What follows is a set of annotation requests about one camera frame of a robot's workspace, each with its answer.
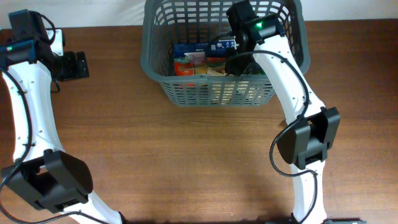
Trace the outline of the blue pasta box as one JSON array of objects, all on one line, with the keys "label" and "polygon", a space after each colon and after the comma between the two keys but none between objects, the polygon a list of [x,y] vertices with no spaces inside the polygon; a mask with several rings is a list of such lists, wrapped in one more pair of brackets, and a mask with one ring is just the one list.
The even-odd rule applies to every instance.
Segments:
[{"label": "blue pasta box", "polygon": [[[207,49],[208,43],[195,43],[195,44],[175,44],[174,45],[174,57],[179,58],[185,56],[188,53],[204,53]],[[226,55],[226,49],[235,48],[236,41],[233,39],[229,40],[218,40],[211,43],[210,49],[208,50],[209,57],[224,57]]]}]

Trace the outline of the beige food pouch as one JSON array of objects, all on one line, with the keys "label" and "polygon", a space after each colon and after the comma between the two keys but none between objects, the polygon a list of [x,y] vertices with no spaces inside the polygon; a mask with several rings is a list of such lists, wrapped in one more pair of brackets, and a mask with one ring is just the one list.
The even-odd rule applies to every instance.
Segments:
[{"label": "beige food pouch", "polygon": [[264,81],[253,80],[249,75],[237,77],[224,70],[208,69],[208,83],[202,84],[208,92],[209,104],[219,106],[248,106],[264,104],[269,85]]}]

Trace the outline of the orange spaghetti packet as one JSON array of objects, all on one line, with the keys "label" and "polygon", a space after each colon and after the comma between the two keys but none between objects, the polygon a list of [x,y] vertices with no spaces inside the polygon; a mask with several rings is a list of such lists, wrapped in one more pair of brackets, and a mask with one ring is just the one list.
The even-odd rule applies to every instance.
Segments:
[{"label": "orange spaghetti packet", "polygon": [[189,60],[188,58],[174,58],[174,69],[176,76],[214,76],[222,77],[226,75],[225,59],[208,57]]}]

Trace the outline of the grey plastic basket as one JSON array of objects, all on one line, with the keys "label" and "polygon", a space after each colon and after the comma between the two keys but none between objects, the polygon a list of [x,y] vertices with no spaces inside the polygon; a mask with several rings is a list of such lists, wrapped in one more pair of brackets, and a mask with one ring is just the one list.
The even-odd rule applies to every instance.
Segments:
[{"label": "grey plastic basket", "polygon": [[141,67],[180,106],[302,106],[311,89],[302,4],[147,1]]}]

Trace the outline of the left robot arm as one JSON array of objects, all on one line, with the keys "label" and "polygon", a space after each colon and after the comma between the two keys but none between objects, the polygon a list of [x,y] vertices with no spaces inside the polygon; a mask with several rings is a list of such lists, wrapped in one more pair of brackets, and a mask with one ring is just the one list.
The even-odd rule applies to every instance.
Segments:
[{"label": "left robot arm", "polygon": [[51,212],[53,220],[125,223],[95,193],[87,164],[64,150],[55,125],[51,94],[60,82],[89,77],[85,54],[64,51],[63,31],[39,12],[12,12],[9,20],[13,35],[1,46],[1,73],[16,139],[14,163],[1,171],[1,186]]}]

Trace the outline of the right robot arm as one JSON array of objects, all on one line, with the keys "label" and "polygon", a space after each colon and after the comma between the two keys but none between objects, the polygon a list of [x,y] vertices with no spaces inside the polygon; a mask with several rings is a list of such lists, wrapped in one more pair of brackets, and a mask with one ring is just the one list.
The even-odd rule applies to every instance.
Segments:
[{"label": "right robot arm", "polygon": [[247,58],[265,72],[284,111],[286,127],[269,149],[274,170],[294,186],[294,223],[325,223],[322,174],[341,116],[327,108],[310,88],[290,48],[287,30],[278,16],[259,17],[249,1],[226,12],[238,43],[228,63]]}]

